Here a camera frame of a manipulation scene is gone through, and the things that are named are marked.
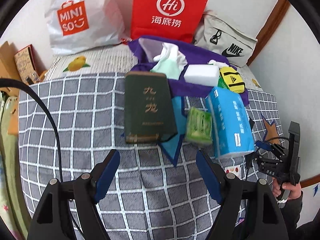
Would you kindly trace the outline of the person's right hand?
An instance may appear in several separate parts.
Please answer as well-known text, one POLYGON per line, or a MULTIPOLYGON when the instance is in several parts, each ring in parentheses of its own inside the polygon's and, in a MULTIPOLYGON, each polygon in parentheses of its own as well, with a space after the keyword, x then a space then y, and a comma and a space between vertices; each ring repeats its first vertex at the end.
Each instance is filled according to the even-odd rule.
POLYGON ((292 185, 290 183, 283 183, 281 186, 279 185, 276 178, 272 178, 272 193, 275 197, 278 197, 281 194, 281 189, 288 190, 289 196, 288 200, 298 199, 302 194, 302 188, 300 183, 296 185, 292 185))

